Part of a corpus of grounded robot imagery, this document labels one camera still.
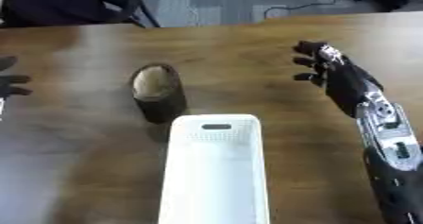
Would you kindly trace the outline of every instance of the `wire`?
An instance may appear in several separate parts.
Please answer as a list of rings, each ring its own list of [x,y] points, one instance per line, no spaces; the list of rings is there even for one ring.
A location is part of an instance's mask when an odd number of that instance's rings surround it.
[[[357,1],[363,1],[363,0],[347,0],[347,1],[356,1],[357,2]],[[336,2],[338,2],[338,0],[332,0],[332,2],[329,2],[329,3],[311,3],[311,4],[306,4],[306,5],[297,6],[297,7],[287,7],[287,6],[271,7],[271,8],[268,8],[267,10],[264,11],[263,17],[264,17],[264,19],[267,19],[269,12],[274,10],[274,9],[295,10],[295,9],[304,9],[304,8],[307,8],[307,7],[315,7],[315,6],[332,6],[332,5],[335,5]]]

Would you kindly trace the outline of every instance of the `gray carpet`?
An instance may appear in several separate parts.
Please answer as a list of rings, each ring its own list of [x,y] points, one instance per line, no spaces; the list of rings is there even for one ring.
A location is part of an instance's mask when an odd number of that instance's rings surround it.
[[[332,0],[145,0],[163,26],[206,26],[255,23],[263,12],[274,6],[296,7]],[[402,11],[423,10],[423,4],[411,3]],[[269,17],[310,14],[346,14],[377,12],[370,2],[339,0],[335,5],[297,10],[274,9]]]

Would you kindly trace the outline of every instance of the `brown cup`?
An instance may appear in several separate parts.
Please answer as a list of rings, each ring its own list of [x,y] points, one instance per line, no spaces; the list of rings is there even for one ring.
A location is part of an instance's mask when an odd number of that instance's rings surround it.
[[[151,123],[171,122],[187,109],[178,72],[168,64],[152,63],[137,70],[131,87],[135,102]]]

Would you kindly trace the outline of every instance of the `prosthetic hand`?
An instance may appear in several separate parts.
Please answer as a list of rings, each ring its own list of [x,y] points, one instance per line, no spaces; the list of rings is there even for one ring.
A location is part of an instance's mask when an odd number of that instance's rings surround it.
[[[9,69],[16,61],[15,57],[0,58],[0,71]],[[28,83],[29,81],[30,77],[27,76],[0,76],[0,116],[5,107],[5,101],[9,96],[31,94],[31,91],[13,86],[13,84]]]
[[[325,88],[334,103],[356,119],[385,222],[423,223],[423,155],[403,109],[386,99],[377,80],[330,45],[300,42],[294,49],[308,56],[294,62],[314,70],[295,79]]]

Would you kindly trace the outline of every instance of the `table surface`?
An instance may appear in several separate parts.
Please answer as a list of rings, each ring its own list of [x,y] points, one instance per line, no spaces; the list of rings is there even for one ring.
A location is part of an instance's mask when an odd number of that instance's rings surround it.
[[[0,30],[11,73],[34,94],[8,101],[0,128],[0,223],[155,223],[165,134],[127,86],[166,62],[191,114],[262,121],[272,223],[381,223],[352,119],[292,76],[298,40],[329,41],[384,83],[423,137],[423,13],[291,17],[258,25]]]

